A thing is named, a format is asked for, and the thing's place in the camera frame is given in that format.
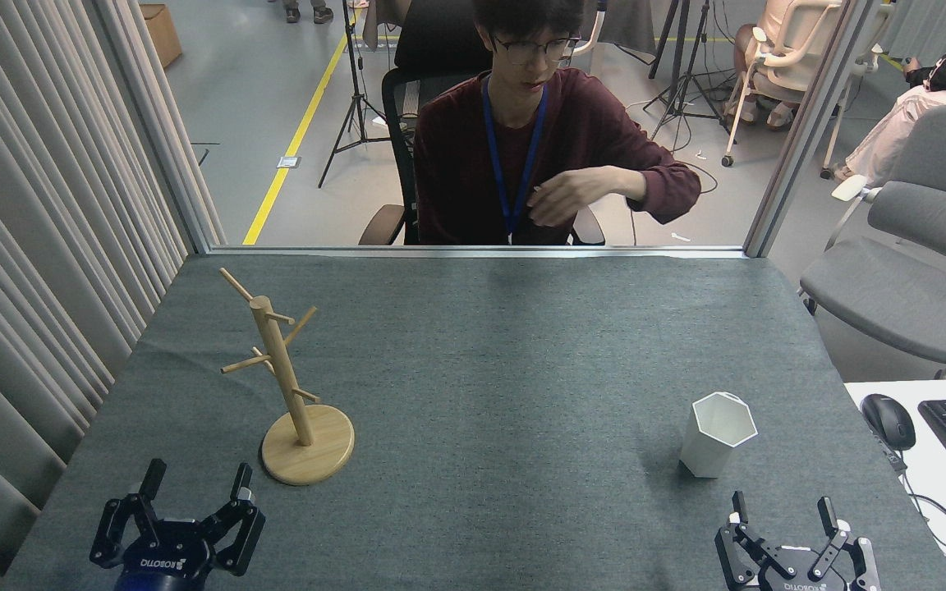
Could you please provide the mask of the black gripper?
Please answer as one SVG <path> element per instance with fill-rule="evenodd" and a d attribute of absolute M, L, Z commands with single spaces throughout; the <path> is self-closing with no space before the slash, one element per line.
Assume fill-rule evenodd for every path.
<path fill-rule="evenodd" d="M 839 520 L 826 495 L 817 509 L 827 535 L 818 555 L 807 547 L 779 547 L 765 541 L 750 528 L 746 499 L 741 491 L 732 495 L 733 513 L 714 536 L 723 576 L 729 588 L 761 590 L 848 590 L 845 579 L 830 570 L 841 551 L 852 559 L 852 590 L 882 590 L 872 542 L 852 537 L 852 529 Z"/>
<path fill-rule="evenodd" d="M 239 464 L 229 501 L 200 524 L 158 521 L 153 500 L 167 468 L 164 460 L 153 459 L 138 491 L 105 504 L 90 560 L 102 568 L 123 565 L 117 590 L 203 590 L 211 568 L 234 576 L 247 572 L 265 525 L 250 490 L 251 466 L 244 461 Z M 124 551 L 122 538 L 129 520 L 135 521 L 139 536 Z M 232 543 L 215 549 L 215 543 L 237 525 L 239 532 Z"/>

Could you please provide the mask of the person's left hand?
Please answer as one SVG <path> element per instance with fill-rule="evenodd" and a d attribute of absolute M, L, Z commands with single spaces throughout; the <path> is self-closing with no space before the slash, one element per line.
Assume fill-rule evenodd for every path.
<path fill-rule="evenodd" d="M 560 226 L 615 187 L 611 167 L 597 166 L 559 175 L 533 189 L 528 198 L 529 218 L 536 226 Z"/>

